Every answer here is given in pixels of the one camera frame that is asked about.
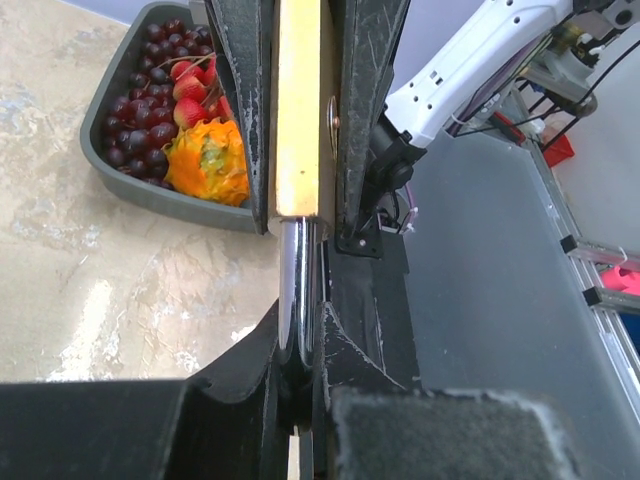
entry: marble countertop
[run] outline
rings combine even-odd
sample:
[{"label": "marble countertop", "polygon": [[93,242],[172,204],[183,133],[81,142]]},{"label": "marble countertop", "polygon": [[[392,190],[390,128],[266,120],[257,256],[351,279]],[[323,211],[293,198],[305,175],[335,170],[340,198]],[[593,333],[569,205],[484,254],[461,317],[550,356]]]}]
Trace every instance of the marble countertop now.
[{"label": "marble countertop", "polygon": [[127,27],[62,2],[0,4],[0,380],[185,377],[262,318],[274,238],[117,199],[78,140]]}]

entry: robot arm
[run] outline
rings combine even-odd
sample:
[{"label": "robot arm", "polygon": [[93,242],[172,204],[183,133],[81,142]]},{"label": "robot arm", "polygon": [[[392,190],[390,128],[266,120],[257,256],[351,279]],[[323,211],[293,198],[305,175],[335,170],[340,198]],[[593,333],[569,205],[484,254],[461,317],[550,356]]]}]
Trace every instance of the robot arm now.
[{"label": "robot arm", "polygon": [[559,24],[572,0],[485,0],[424,68],[387,98],[387,118],[426,148],[440,128],[509,59]]}]

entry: red grape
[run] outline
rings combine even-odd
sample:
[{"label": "red grape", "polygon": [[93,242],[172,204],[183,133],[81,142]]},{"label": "red grape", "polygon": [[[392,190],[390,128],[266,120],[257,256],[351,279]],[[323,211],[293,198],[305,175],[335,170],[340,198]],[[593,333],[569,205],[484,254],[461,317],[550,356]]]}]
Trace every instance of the red grape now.
[{"label": "red grape", "polygon": [[160,85],[149,85],[147,89],[150,97],[156,97],[160,99],[162,97],[162,87]]},{"label": "red grape", "polygon": [[164,30],[155,23],[147,25],[147,38],[152,42],[158,43],[165,38]]},{"label": "red grape", "polygon": [[104,132],[107,135],[116,135],[124,127],[122,120],[118,117],[107,117],[104,120]]},{"label": "red grape", "polygon": [[159,148],[152,148],[151,150],[149,150],[144,157],[144,162],[149,168],[166,167],[167,165],[169,165],[167,156]]},{"label": "red grape", "polygon": [[200,45],[198,47],[198,55],[204,56],[204,55],[209,55],[211,53],[213,53],[213,49],[208,45]]},{"label": "red grape", "polygon": [[132,88],[129,92],[129,98],[131,100],[140,100],[148,95],[144,88]]},{"label": "red grape", "polygon": [[169,35],[169,43],[173,48],[182,47],[184,45],[184,38],[179,33]]},{"label": "red grape", "polygon": [[176,101],[173,97],[166,97],[162,99],[160,105],[164,108],[168,108],[169,110],[173,110],[176,107]]},{"label": "red grape", "polygon": [[178,47],[173,52],[173,58],[188,57],[189,50],[184,47]]},{"label": "red grape", "polygon": [[120,120],[127,120],[131,116],[131,105],[126,97],[118,97],[111,105],[111,115]]},{"label": "red grape", "polygon": [[212,41],[211,41],[211,33],[209,32],[209,29],[207,29],[207,27],[201,27],[198,32],[200,33],[200,35],[202,36],[202,43],[204,45],[212,45]]},{"label": "red grape", "polygon": [[152,60],[158,60],[164,57],[162,49],[155,43],[149,44],[145,52]]},{"label": "red grape", "polygon": [[191,55],[197,55],[198,54],[198,44],[196,43],[195,40],[191,40],[190,38],[187,38],[184,41],[184,48],[189,50],[189,53]]},{"label": "red grape", "polygon": [[178,20],[177,18],[167,20],[164,24],[164,30],[170,35],[176,34],[176,33],[182,33],[184,32],[184,24],[182,23],[181,20]]},{"label": "red grape", "polygon": [[102,138],[102,146],[106,150],[113,148],[117,145],[115,137],[103,137]]},{"label": "red grape", "polygon": [[157,178],[145,178],[144,181],[149,185],[153,185],[154,187],[161,187],[162,181]]},{"label": "red grape", "polygon": [[161,41],[158,46],[160,47],[160,51],[165,57],[173,55],[173,45],[171,45],[171,42],[169,42],[169,40]]},{"label": "red grape", "polygon": [[148,108],[140,108],[136,112],[136,126],[138,128],[147,129],[151,128],[153,121],[151,119],[151,110]]},{"label": "red grape", "polygon": [[134,130],[129,136],[129,147],[133,152],[144,152],[151,146],[151,137],[146,130]]},{"label": "red grape", "polygon": [[171,114],[171,110],[168,108],[156,108],[151,112],[153,116],[153,123],[156,125],[160,125],[161,123],[170,123],[173,119],[173,115]]},{"label": "red grape", "polygon": [[144,101],[147,102],[147,106],[151,111],[161,107],[160,100],[158,100],[156,97],[147,97],[144,99]]},{"label": "red grape", "polygon": [[163,83],[169,83],[171,81],[171,77],[167,75],[167,72],[162,70],[161,68],[154,67],[149,72],[149,77],[151,81],[156,85],[162,85]]},{"label": "red grape", "polygon": [[162,89],[162,98],[173,98],[173,87],[170,84],[165,83],[160,88]]},{"label": "red grape", "polygon": [[168,143],[171,143],[177,134],[178,133],[174,130],[173,125],[167,122],[156,125],[149,131],[151,143],[156,148],[162,148]]},{"label": "red grape", "polygon": [[160,179],[164,179],[164,177],[166,177],[168,171],[169,171],[169,165],[163,165],[162,167],[153,167],[149,171],[149,174],[152,177],[155,177],[155,178],[160,180]]},{"label": "red grape", "polygon": [[131,136],[131,132],[128,130],[123,130],[119,132],[116,136],[116,145],[121,149],[126,148],[129,145],[129,137]]},{"label": "red grape", "polygon": [[127,166],[129,167],[129,170],[131,171],[131,176],[133,177],[141,178],[141,177],[144,177],[147,173],[147,166],[139,158],[134,158],[133,160],[130,160]]},{"label": "red grape", "polygon": [[124,173],[125,175],[131,175],[131,169],[127,165],[118,167],[116,168],[116,170],[118,170],[120,173]]},{"label": "red grape", "polygon": [[149,77],[143,73],[132,73],[129,75],[129,85],[132,88],[144,88],[149,83]]},{"label": "red grape", "polygon": [[185,33],[184,37],[188,38],[189,40],[193,40],[198,45],[200,45],[203,40],[202,35],[200,35],[200,33],[197,30],[191,30],[190,32]]},{"label": "red grape", "polygon": [[144,73],[146,75],[155,66],[156,64],[149,57],[142,57],[142,60],[140,60],[140,64],[138,65],[138,68],[141,73]]},{"label": "red grape", "polygon": [[126,158],[122,150],[119,148],[113,147],[107,151],[107,163],[111,165],[113,168],[118,168],[123,166],[126,163]]},{"label": "red grape", "polygon": [[141,108],[149,108],[149,104],[144,99],[139,98],[138,100],[131,102],[131,109],[133,110],[134,115]]}]

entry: gray tray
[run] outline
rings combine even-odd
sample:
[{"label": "gray tray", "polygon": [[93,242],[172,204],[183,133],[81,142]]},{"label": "gray tray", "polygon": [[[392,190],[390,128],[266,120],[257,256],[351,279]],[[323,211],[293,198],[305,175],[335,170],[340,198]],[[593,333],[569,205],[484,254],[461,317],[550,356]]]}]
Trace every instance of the gray tray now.
[{"label": "gray tray", "polygon": [[146,184],[114,170],[101,158],[101,122],[111,102],[128,88],[129,75],[139,60],[144,30],[150,23],[162,24],[170,18],[179,18],[185,25],[193,27],[191,12],[184,5],[156,2],[140,11],[109,63],[89,104],[80,128],[82,151],[98,171],[105,187],[123,200],[187,222],[226,230],[254,232],[249,208],[229,207]]}]

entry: gray table surface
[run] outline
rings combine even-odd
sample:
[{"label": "gray table surface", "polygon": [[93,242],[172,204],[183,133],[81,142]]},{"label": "gray table surface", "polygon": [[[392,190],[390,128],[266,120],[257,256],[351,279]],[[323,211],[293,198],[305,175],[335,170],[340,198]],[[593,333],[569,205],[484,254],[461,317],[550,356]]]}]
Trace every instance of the gray table surface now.
[{"label": "gray table surface", "polygon": [[443,135],[418,162],[407,289],[425,388],[516,389],[567,417],[586,478],[640,478],[640,428],[528,151]]}]

